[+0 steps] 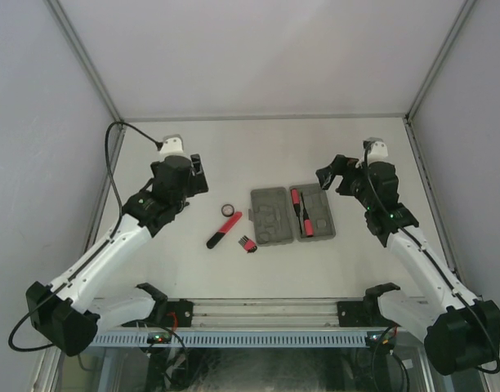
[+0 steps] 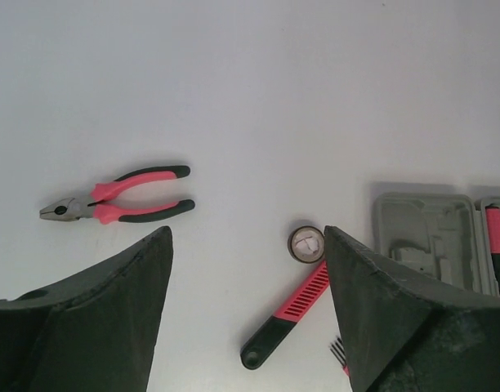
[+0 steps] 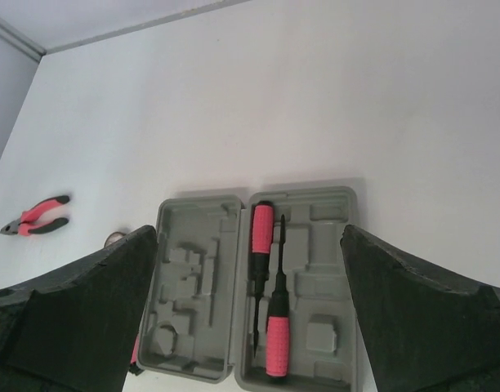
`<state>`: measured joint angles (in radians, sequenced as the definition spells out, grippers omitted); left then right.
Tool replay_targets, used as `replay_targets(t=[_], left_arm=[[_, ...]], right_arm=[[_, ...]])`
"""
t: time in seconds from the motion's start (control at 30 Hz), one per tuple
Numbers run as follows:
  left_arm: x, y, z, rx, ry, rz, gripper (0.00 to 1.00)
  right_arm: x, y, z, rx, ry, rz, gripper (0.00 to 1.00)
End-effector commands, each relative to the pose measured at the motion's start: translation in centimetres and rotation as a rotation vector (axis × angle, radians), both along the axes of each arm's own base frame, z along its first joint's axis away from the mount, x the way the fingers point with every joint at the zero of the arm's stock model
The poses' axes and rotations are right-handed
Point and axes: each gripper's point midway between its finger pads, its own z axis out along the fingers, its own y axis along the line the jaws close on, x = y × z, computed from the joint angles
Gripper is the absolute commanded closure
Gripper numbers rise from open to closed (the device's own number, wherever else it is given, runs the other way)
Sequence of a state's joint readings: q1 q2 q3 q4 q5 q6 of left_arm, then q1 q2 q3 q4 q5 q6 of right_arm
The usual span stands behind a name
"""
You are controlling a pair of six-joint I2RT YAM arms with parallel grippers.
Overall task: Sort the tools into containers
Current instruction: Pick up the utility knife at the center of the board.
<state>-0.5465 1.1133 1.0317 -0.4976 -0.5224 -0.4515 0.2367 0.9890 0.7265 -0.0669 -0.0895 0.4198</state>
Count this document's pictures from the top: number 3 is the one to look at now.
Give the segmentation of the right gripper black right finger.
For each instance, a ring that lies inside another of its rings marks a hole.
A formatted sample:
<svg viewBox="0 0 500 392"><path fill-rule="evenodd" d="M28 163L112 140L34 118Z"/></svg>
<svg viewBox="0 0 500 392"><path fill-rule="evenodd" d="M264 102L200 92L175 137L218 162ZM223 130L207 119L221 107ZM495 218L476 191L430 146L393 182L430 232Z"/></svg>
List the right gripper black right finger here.
<svg viewBox="0 0 500 392"><path fill-rule="evenodd" d="M500 391L500 287L347 225L340 241L380 391Z"/></svg>

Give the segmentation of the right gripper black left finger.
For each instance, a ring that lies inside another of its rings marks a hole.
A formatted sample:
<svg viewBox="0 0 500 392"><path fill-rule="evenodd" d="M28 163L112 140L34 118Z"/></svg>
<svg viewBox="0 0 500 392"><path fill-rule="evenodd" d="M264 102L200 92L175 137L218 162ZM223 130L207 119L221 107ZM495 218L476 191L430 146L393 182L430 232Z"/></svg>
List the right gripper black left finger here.
<svg viewBox="0 0 500 392"><path fill-rule="evenodd" d="M154 272L144 225L0 290L0 391L120 391Z"/></svg>

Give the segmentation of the red black utility knife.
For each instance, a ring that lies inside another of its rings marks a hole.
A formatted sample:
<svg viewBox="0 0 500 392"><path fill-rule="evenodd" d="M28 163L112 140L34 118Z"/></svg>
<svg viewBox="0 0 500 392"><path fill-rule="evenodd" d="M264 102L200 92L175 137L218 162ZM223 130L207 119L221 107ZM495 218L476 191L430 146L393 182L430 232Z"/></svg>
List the red black utility knife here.
<svg viewBox="0 0 500 392"><path fill-rule="evenodd" d="M131 357L131 361L130 361L130 365L129 365L129 369L128 369L128 371L134 376L139 376L143 372L143 370L137 364L139 343L140 343L140 339L137 336L136 341L135 341L135 345L133 347L132 357Z"/></svg>

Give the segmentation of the black tape roll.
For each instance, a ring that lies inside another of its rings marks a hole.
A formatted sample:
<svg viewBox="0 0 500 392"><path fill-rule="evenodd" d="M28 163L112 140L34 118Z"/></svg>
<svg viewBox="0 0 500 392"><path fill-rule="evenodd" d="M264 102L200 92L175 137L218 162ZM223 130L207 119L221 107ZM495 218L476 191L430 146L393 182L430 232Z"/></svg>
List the black tape roll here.
<svg viewBox="0 0 500 392"><path fill-rule="evenodd" d="M120 231L113 232L106 238L104 247L112 245L113 243L117 242L118 240L122 239L125 236L126 234L124 232Z"/></svg>

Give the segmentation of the short red black screwdriver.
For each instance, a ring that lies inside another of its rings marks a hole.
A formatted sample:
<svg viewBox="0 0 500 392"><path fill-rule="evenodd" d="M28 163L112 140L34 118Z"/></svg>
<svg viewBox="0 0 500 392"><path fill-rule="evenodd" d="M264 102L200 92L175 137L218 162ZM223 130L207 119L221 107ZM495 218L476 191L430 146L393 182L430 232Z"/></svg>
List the short red black screwdriver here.
<svg viewBox="0 0 500 392"><path fill-rule="evenodd" d="M287 275L283 271L283 253L286 243L286 219L280 218L278 269L266 322L266 374L275 379L288 374L290 327Z"/></svg>

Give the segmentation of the grey plastic tool case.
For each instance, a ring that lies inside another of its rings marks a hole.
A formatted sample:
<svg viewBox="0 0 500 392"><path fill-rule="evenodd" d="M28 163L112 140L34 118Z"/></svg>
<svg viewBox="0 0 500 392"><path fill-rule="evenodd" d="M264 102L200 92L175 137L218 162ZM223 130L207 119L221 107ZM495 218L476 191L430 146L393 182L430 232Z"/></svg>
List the grey plastic tool case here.
<svg viewBox="0 0 500 392"><path fill-rule="evenodd" d="M343 186L174 198L158 210L140 368L247 391L355 391Z"/></svg>

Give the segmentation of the long red black screwdriver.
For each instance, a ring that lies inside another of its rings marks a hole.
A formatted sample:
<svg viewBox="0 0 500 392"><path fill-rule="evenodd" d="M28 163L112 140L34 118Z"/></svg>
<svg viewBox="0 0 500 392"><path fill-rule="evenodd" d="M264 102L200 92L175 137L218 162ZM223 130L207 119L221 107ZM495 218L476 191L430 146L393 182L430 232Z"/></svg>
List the long red black screwdriver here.
<svg viewBox="0 0 500 392"><path fill-rule="evenodd" d="M253 355L257 353L259 343L259 306L264 295L266 281L269 278L271 244L274 232L274 206L270 201L260 201L253 208L251 224L251 259L250 270L254 282L254 317L252 326Z"/></svg>

